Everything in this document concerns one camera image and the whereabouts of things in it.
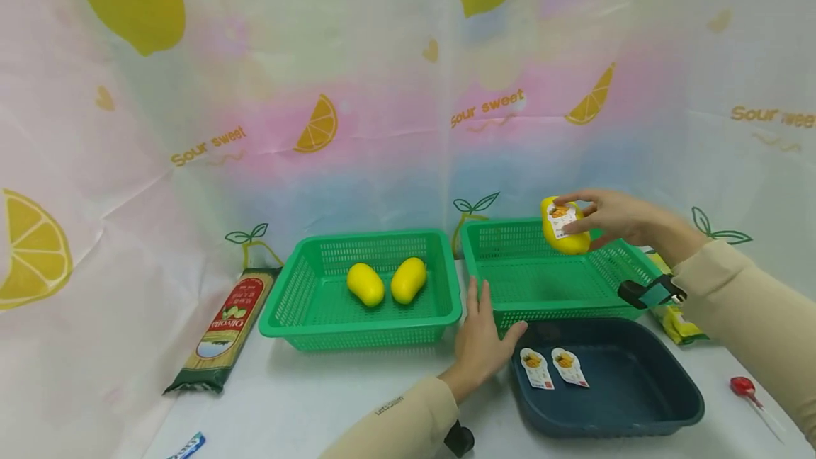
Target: patterned backdrop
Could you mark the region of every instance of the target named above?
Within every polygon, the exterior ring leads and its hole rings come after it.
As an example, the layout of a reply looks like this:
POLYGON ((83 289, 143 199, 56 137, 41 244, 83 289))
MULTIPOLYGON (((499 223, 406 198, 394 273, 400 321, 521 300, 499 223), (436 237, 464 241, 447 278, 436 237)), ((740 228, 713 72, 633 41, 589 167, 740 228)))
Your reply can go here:
POLYGON ((9 457, 139 458, 242 266, 313 234, 458 249, 607 186, 816 298, 816 0, 0 4, 9 457))

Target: beige sleeve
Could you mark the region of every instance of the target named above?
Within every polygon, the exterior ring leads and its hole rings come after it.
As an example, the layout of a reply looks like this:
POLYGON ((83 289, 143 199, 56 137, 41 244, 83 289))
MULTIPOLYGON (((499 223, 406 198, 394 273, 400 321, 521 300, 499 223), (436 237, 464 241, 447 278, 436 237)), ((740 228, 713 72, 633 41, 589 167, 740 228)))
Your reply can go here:
POLYGON ((426 378, 366 415, 320 459, 418 459, 433 455, 458 418, 451 389, 426 378))
POLYGON ((689 296, 683 313, 739 359, 816 448, 816 303, 723 241, 674 272, 689 296))

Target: hand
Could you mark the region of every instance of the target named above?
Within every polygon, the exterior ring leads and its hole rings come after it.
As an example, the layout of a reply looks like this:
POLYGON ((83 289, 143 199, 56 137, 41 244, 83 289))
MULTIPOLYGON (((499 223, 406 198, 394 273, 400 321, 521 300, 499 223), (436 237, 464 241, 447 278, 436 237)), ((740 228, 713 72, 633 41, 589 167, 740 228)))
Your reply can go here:
POLYGON ((578 234, 600 229, 601 237, 592 241, 590 250, 600 249, 622 238, 635 246, 651 246, 671 267, 694 255, 708 238, 681 217, 667 209, 612 190, 580 190, 562 195, 556 205, 583 200, 584 218, 564 226, 564 232, 578 234))
POLYGON ((482 282, 481 302, 477 298, 476 278, 470 278, 467 296, 468 314, 456 334, 456 362, 439 375, 450 386, 457 404, 508 363, 516 342, 527 331, 526 322, 519 321, 510 327, 504 340, 499 340, 487 280, 482 282))

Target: green plastic basket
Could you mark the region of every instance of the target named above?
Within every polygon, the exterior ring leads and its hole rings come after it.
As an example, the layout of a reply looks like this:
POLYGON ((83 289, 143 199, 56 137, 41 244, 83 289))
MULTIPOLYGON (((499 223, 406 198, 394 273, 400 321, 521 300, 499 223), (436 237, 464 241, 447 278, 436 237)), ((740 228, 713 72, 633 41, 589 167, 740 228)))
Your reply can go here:
POLYGON ((462 316, 460 284, 447 237, 439 229, 311 237, 280 272, 263 309, 262 335, 283 337, 301 351, 407 346, 439 341, 462 316), (391 297, 391 277, 408 257, 428 266, 428 281, 408 305, 391 297), (365 262, 385 283, 370 309, 346 286, 346 273, 365 262))
POLYGON ((621 239, 586 255, 564 255, 544 239, 541 218, 471 222, 462 228, 467 272, 490 282, 500 334, 521 319, 637 319, 618 297, 623 281, 661 275, 642 251, 621 239))

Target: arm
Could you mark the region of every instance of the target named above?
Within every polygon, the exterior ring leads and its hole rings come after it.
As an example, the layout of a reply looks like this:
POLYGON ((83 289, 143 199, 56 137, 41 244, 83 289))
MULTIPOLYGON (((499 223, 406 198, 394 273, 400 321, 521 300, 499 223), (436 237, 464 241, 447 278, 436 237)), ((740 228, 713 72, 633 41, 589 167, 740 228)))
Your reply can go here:
POLYGON ((467 287, 467 319, 456 334, 456 362, 369 413, 340 436, 320 459, 417 459, 433 453, 458 418, 458 405, 509 361, 527 324, 511 326, 499 340, 490 286, 476 278, 467 287))
POLYGON ((689 296, 683 313, 723 342, 816 448, 816 303, 721 241, 674 271, 689 296))
POLYGON ((602 229, 595 248, 616 238, 654 247, 688 294, 683 313, 723 342, 816 448, 816 303, 651 203, 591 189, 556 202, 574 200, 592 204, 565 232, 602 229))
POLYGON ((458 406, 443 380, 426 378, 369 413, 321 459, 415 459, 441 445, 458 418, 458 406))

